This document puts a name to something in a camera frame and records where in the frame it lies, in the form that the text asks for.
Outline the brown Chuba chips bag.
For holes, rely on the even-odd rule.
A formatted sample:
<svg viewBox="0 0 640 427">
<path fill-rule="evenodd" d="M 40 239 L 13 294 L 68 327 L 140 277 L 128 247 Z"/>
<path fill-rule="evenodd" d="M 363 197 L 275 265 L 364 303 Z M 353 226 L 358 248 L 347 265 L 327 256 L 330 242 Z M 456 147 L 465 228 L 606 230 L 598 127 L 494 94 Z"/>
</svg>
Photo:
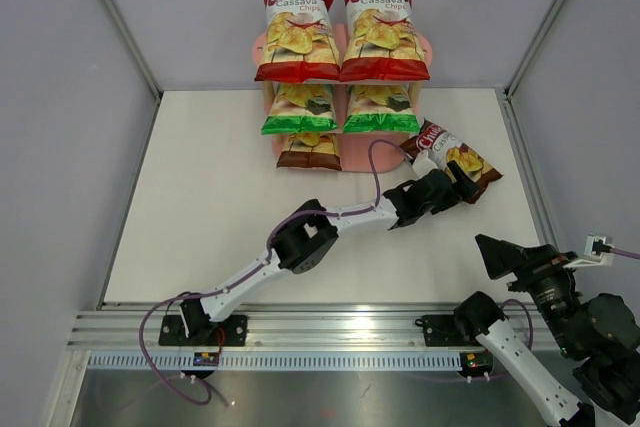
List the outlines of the brown Chuba chips bag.
<svg viewBox="0 0 640 427">
<path fill-rule="evenodd" d="M 298 133 L 284 141 L 278 168 L 327 169 L 341 171 L 338 137 L 333 133 Z"/>
<path fill-rule="evenodd" d="M 411 163 L 420 151 L 428 151 L 429 157 L 451 178 L 452 183 L 454 177 L 447 163 L 455 160 L 468 177 L 480 186 L 479 198 L 490 183 L 502 178 L 502 174 L 469 145 L 429 120 L 425 120 L 420 131 L 409 137 L 400 147 L 411 158 Z"/>
</svg>

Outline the green Chuba chips bag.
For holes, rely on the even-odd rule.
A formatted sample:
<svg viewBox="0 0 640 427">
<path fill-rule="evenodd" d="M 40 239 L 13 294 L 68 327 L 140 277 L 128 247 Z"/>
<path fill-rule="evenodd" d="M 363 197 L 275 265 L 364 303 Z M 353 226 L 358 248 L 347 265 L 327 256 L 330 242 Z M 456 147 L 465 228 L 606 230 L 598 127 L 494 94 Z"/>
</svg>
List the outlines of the green Chuba chips bag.
<svg viewBox="0 0 640 427">
<path fill-rule="evenodd" d="M 351 85 L 344 133 L 417 133 L 419 122 L 406 84 Z"/>
<path fill-rule="evenodd" d="M 280 83 L 261 133 L 324 133 L 337 128 L 332 85 Z"/>
</svg>

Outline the red Chuba chips bag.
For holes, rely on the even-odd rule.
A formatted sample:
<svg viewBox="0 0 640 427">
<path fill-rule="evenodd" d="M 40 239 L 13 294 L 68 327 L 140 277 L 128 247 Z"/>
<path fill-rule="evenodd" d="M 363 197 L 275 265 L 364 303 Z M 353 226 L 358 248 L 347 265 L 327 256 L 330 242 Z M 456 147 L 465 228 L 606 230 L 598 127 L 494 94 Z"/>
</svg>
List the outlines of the red Chuba chips bag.
<svg viewBox="0 0 640 427">
<path fill-rule="evenodd" d="M 263 0 L 267 29 L 255 79 L 302 84 L 339 79 L 334 0 Z"/>
<path fill-rule="evenodd" d="M 426 81 L 430 72 L 412 21 L 413 0 L 344 0 L 348 43 L 342 82 Z"/>
</svg>

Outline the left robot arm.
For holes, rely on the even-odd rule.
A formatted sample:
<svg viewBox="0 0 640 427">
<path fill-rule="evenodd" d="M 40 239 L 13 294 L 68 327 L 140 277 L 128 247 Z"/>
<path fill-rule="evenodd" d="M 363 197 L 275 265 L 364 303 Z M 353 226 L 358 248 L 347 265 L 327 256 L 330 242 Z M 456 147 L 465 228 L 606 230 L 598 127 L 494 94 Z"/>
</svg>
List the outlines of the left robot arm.
<svg viewBox="0 0 640 427">
<path fill-rule="evenodd" d="M 220 328 L 251 294 L 271 281 L 316 267 L 333 245 L 352 233 L 389 231 L 414 224 L 472 200 L 480 187 L 455 161 L 385 192 L 368 203 L 327 208 L 316 199 L 301 205 L 278 224 L 266 247 L 247 267 L 206 293 L 189 294 L 180 303 L 181 343 L 207 345 L 221 337 Z"/>
</svg>

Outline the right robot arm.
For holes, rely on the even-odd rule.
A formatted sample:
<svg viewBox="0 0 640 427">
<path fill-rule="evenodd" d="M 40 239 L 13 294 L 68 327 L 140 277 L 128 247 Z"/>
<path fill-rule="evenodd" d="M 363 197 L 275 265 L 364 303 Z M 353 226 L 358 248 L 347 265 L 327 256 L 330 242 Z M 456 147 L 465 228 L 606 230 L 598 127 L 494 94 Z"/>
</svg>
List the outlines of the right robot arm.
<svg viewBox="0 0 640 427">
<path fill-rule="evenodd" d="M 486 272 L 509 274 L 512 292 L 528 294 L 586 401 L 569 392 L 517 337 L 499 305 L 477 291 L 454 310 L 454 331 L 478 342 L 506 368 L 549 426 L 636 426 L 639 423 L 639 326 L 622 297 L 601 293 L 581 301 L 574 272 L 607 267 L 615 248 L 603 235 L 587 238 L 585 254 L 560 252 L 550 244 L 523 247 L 479 234 L 475 238 Z"/>
</svg>

